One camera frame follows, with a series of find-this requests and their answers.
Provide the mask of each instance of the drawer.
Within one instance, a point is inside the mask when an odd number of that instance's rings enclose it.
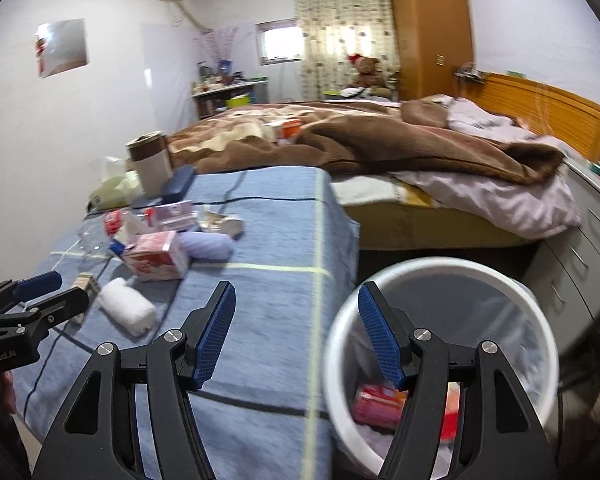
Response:
[[[523,283],[536,296],[554,332],[558,353],[563,354],[591,327],[593,318],[566,270],[544,242]]]
[[[545,240],[582,295],[593,317],[600,313],[600,254],[579,229]]]
[[[567,183],[580,206],[580,229],[600,254],[600,193],[573,171],[569,172]]]

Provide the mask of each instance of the stuffed animal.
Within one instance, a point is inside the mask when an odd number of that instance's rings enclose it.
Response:
[[[358,70],[358,76],[349,86],[352,88],[386,88],[384,75],[378,70],[378,64],[380,63],[378,59],[375,57],[364,57],[360,56],[360,54],[354,54],[353,56],[349,56],[349,61],[356,67],[356,70]]]

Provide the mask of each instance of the pink box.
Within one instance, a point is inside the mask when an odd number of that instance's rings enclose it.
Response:
[[[144,282],[180,280],[189,268],[189,257],[176,231],[139,235],[122,253],[122,260]]]

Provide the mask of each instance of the metal screw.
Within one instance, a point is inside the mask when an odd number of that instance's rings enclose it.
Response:
[[[180,341],[182,338],[182,332],[180,330],[167,330],[167,333],[164,335],[164,339],[169,343],[175,343],[176,341]]]
[[[483,341],[482,349],[487,352],[487,354],[495,354],[498,351],[498,345],[493,341]]]
[[[102,343],[98,346],[98,354],[100,355],[109,355],[113,352],[113,345],[111,343]]]
[[[426,328],[417,328],[413,332],[413,336],[419,341],[428,341],[431,339],[431,332],[429,332],[429,330]]]

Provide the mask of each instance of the curtain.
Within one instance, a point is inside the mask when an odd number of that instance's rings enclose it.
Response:
[[[347,56],[377,57],[385,77],[399,70],[391,0],[296,0],[304,38],[302,95],[321,100],[346,88],[357,71]]]

